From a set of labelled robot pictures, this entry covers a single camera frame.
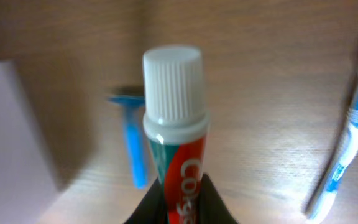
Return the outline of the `green red toothpaste tube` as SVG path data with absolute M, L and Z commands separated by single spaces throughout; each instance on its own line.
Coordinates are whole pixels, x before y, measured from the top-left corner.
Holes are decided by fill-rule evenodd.
M 166 45 L 142 58 L 143 126 L 157 170 L 167 223 L 197 223 L 210 116 L 201 50 Z

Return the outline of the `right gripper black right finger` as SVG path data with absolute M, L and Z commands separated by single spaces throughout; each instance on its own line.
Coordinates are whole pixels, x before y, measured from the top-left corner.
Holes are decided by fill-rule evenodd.
M 210 176 L 203 174 L 198 199 L 198 223 L 238 224 L 227 209 Z

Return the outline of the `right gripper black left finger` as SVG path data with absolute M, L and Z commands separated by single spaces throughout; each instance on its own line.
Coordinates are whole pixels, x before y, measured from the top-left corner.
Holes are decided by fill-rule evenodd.
M 161 183 L 156 179 L 124 224 L 167 224 L 167 208 Z

